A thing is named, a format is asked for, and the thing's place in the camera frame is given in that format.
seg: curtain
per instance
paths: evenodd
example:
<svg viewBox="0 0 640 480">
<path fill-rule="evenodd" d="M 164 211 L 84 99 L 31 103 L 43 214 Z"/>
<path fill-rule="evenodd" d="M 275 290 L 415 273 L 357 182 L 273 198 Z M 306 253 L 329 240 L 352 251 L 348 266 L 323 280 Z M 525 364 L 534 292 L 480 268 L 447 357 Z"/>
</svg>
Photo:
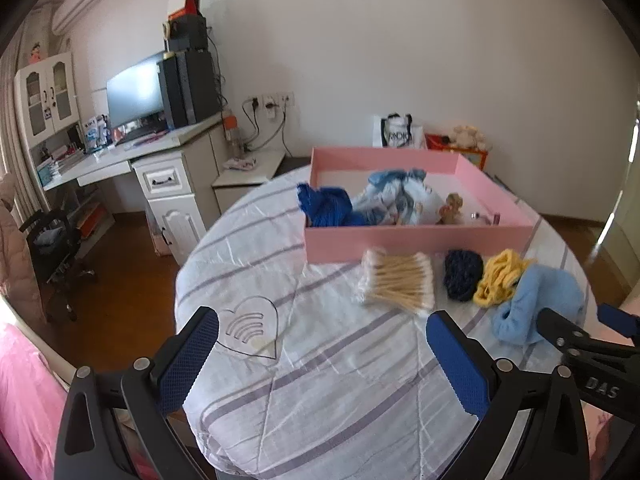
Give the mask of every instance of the curtain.
<svg viewBox="0 0 640 480">
<path fill-rule="evenodd" d="M 49 205 L 39 182 L 32 180 L 25 162 L 31 156 L 22 150 L 20 131 L 15 115 L 14 76 L 18 70 L 22 24 L 0 57 L 0 155 L 5 173 L 15 177 L 15 212 L 19 222 L 24 222 L 38 209 L 49 210 Z"/>
</svg>

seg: computer monitor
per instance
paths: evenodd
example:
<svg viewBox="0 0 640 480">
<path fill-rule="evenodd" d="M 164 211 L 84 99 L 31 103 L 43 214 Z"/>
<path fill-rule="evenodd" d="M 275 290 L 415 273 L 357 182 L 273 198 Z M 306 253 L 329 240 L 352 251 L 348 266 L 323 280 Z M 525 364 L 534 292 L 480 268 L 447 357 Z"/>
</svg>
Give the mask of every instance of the computer monitor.
<svg viewBox="0 0 640 480">
<path fill-rule="evenodd" d="M 164 111 L 158 78 L 163 55 L 153 54 L 107 81 L 111 128 Z"/>
</svg>

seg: heart-shaped pattern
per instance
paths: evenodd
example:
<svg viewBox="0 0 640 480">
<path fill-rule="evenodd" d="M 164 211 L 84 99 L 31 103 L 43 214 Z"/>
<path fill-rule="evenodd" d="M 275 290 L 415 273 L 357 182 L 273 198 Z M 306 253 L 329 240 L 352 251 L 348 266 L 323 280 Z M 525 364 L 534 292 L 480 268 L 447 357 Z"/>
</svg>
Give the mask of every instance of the heart-shaped pattern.
<svg viewBox="0 0 640 480">
<path fill-rule="evenodd" d="M 252 296 L 233 310 L 218 311 L 218 343 L 246 356 L 276 359 L 278 311 L 271 300 Z"/>
</svg>

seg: drawer handle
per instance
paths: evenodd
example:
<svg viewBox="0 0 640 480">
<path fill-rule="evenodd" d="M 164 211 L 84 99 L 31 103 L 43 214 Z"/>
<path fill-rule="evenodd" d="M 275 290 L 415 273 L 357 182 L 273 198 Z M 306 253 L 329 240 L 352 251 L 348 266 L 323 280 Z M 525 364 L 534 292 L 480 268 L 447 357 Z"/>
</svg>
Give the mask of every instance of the drawer handle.
<svg viewBox="0 0 640 480">
<path fill-rule="evenodd" d="M 172 176 L 168 177 L 167 180 L 156 180 L 153 179 L 151 181 L 152 186 L 164 186 L 164 184 L 168 184 L 169 182 L 173 182 L 174 178 Z"/>
<path fill-rule="evenodd" d="M 160 230 L 160 234 L 162 235 L 162 240 L 164 240 L 164 243 L 165 243 L 165 244 L 167 244 L 167 245 L 171 245 L 171 242 L 170 242 L 170 241 L 168 241 L 168 240 L 164 237 L 164 232 L 165 232 L 165 231 L 166 231 L 166 228 L 164 228 L 164 227 Z"/>
</svg>

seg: tablecloth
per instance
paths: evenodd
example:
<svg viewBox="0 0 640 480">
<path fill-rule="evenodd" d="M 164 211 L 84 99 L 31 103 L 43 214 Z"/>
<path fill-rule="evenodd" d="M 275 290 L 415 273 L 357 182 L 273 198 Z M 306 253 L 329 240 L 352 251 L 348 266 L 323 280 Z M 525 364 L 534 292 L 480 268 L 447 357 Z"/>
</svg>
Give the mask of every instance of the tablecloth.
<svg viewBox="0 0 640 480">
<path fill-rule="evenodd" d="M 462 409 L 428 347 L 424 319 L 363 306 L 358 264 L 307 265 L 296 184 L 308 168 L 246 195 L 210 229 L 178 274 L 180 330 L 201 305 L 220 317 L 220 338 L 184 405 L 200 450 L 221 471 L 258 479 L 434 479 L 477 419 Z M 566 269 L 595 300 L 573 253 L 526 203 L 535 224 L 524 251 Z M 433 257 L 436 308 L 446 309 L 492 357 L 551 371 L 546 342 L 500 343 L 491 311 L 450 301 L 443 255 Z M 491 478 L 500 478 L 527 414 L 520 413 Z"/>
</svg>

